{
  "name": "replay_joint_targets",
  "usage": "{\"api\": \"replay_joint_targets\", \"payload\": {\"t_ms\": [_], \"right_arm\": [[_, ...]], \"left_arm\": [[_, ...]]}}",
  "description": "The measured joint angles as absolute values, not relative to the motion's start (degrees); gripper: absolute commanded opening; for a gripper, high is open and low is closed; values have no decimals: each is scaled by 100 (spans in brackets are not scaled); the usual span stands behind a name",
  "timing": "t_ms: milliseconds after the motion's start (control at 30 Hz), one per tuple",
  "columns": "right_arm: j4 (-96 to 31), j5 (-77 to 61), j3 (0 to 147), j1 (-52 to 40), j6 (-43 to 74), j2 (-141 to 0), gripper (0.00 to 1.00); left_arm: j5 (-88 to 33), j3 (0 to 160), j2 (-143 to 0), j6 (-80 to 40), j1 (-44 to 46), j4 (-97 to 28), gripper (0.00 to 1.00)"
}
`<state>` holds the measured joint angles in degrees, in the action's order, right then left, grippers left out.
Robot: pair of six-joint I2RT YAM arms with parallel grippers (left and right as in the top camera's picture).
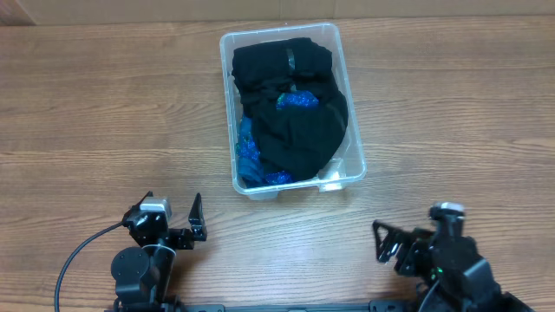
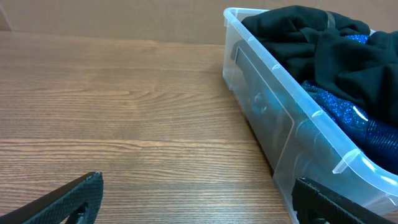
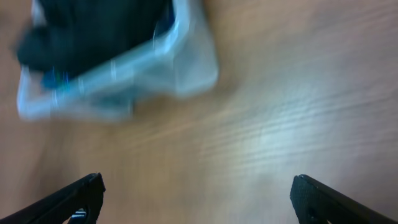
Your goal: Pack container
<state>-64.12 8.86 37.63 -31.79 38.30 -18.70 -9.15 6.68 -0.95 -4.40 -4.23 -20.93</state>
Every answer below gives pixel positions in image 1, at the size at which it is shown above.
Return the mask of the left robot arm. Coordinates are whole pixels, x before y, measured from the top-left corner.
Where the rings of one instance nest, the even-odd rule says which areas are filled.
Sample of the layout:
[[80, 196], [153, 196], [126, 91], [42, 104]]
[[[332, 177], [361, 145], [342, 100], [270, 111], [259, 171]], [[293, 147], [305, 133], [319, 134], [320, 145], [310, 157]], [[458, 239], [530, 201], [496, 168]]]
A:
[[184, 311], [177, 296], [167, 288], [178, 250], [192, 250], [207, 239], [202, 197], [195, 196], [188, 215], [188, 228], [171, 228], [168, 198], [148, 192], [124, 214], [122, 226], [137, 243], [120, 251], [111, 263], [115, 281], [115, 311]]

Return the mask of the black taped garment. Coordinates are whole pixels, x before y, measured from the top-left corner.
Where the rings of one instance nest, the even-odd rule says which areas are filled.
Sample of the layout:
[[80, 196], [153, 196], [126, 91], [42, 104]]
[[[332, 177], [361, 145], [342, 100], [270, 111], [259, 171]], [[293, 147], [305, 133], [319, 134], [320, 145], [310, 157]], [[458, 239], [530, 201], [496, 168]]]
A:
[[278, 97], [293, 91], [310, 91], [319, 100], [318, 107], [333, 106], [344, 110], [346, 105], [345, 97], [333, 76], [278, 77], [249, 85], [240, 84], [239, 81], [236, 83], [244, 111], [248, 114], [254, 114], [263, 108], [276, 109]]

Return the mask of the small black garment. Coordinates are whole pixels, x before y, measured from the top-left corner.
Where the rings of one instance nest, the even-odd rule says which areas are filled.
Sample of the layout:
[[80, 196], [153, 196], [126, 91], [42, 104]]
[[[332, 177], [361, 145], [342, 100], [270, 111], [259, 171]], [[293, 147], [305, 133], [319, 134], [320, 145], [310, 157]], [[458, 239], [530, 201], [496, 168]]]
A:
[[327, 79], [332, 53], [309, 37], [263, 42], [233, 51], [232, 75], [238, 88], [253, 89], [282, 79]]

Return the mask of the black sock garment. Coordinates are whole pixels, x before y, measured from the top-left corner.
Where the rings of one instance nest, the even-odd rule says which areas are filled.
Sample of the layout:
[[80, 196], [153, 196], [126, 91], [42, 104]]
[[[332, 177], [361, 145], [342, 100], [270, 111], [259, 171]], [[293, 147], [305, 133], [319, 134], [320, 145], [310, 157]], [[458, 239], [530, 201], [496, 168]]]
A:
[[266, 101], [252, 115], [252, 136], [266, 175], [285, 172], [295, 181], [312, 179], [343, 142], [349, 124], [346, 98], [326, 94], [317, 104], [279, 107]]

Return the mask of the blue denim jeans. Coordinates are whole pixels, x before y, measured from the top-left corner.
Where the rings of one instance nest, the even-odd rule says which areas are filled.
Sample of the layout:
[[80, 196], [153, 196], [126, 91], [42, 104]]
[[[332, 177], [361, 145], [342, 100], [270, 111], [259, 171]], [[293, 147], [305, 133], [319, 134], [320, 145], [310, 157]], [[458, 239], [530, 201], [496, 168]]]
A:
[[264, 170], [259, 160], [260, 151], [252, 136], [252, 120], [242, 116], [238, 129], [236, 155], [238, 156], [238, 175], [247, 187], [265, 185]]

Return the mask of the shiny blue sequin garment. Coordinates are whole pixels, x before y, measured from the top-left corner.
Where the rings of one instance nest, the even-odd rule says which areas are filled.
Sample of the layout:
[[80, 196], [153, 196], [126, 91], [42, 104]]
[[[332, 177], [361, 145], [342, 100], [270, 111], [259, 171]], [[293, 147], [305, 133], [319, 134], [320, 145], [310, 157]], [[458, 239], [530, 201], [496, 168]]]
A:
[[[316, 108], [319, 104], [317, 97], [310, 91], [293, 91], [283, 93], [277, 98], [276, 109], [282, 110], [289, 107]], [[283, 185], [294, 182], [291, 174], [287, 171], [265, 172], [265, 185]]]

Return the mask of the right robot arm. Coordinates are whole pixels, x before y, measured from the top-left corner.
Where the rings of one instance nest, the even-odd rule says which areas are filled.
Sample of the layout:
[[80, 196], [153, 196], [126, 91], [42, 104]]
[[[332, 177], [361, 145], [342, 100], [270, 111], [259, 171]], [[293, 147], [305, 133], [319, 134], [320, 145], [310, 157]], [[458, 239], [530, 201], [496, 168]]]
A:
[[419, 277], [426, 289], [414, 301], [373, 300], [370, 311], [532, 312], [495, 282], [490, 263], [477, 244], [463, 235], [464, 206], [435, 203], [429, 218], [433, 231], [401, 228], [374, 221], [376, 260], [396, 258], [400, 276]]

